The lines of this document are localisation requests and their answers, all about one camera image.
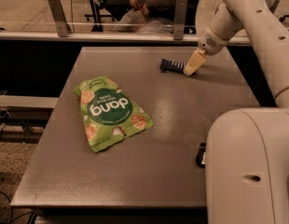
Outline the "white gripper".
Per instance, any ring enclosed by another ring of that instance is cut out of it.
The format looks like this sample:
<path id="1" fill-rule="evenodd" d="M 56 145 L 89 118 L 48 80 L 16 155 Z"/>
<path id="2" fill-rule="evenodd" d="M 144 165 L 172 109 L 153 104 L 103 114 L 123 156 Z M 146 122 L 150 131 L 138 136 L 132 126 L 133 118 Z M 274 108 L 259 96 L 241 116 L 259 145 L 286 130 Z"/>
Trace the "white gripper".
<path id="1" fill-rule="evenodd" d="M 207 61 L 207 55 L 219 53 L 227 45 L 228 40 L 216 35 L 210 26 L 207 26 L 199 36 L 199 47 L 193 52 L 183 73 L 190 77 Z"/>

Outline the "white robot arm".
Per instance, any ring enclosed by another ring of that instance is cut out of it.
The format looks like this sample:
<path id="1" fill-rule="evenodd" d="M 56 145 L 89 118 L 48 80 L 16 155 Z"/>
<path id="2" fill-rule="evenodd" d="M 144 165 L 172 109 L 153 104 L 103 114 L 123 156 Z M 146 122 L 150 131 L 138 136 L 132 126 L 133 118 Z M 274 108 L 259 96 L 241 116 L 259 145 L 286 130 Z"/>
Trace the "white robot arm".
<path id="1" fill-rule="evenodd" d="M 209 224 L 289 224 L 289 31 L 274 0 L 224 0 L 184 73 L 197 71 L 245 30 L 276 103 L 241 108 L 212 125 L 205 155 Z"/>

